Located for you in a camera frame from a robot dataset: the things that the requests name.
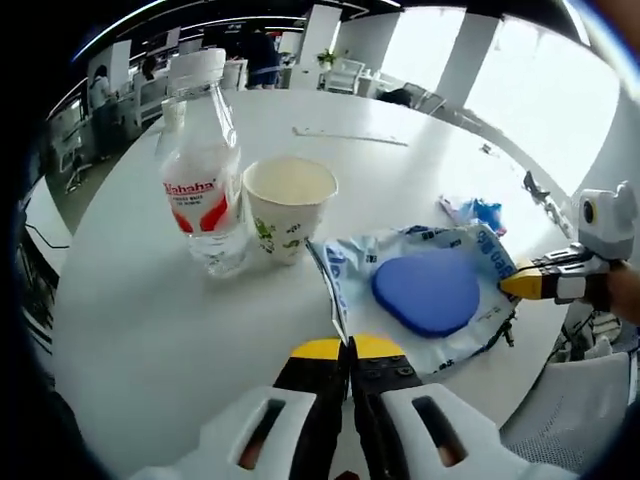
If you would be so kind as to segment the person's right hand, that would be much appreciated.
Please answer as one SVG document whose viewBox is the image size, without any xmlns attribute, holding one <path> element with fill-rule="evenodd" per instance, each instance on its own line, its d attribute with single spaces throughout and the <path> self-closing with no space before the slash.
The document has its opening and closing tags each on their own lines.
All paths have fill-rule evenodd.
<svg viewBox="0 0 640 480">
<path fill-rule="evenodd" d="M 615 264 L 607 275 L 611 311 L 622 319 L 640 325 L 640 278 L 627 262 Z"/>
</svg>

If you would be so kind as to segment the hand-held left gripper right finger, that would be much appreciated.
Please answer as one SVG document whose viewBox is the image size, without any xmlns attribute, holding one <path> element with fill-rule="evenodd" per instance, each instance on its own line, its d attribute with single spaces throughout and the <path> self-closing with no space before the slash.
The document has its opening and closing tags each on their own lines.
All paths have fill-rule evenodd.
<svg viewBox="0 0 640 480">
<path fill-rule="evenodd" d="M 496 424 L 439 383 L 425 384 L 393 341 L 351 339 L 354 421 L 372 479 L 572 479 L 507 449 Z"/>
</svg>

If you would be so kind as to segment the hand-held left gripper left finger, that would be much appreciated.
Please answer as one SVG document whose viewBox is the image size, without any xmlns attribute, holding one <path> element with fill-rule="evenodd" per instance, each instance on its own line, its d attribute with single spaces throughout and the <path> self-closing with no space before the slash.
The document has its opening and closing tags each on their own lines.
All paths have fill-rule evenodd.
<svg viewBox="0 0 640 480">
<path fill-rule="evenodd" d="M 197 447 L 137 479 L 327 479 L 342 428 L 347 350 L 341 340 L 294 349 L 270 386 L 256 387 L 200 429 Z"/>
</svg>

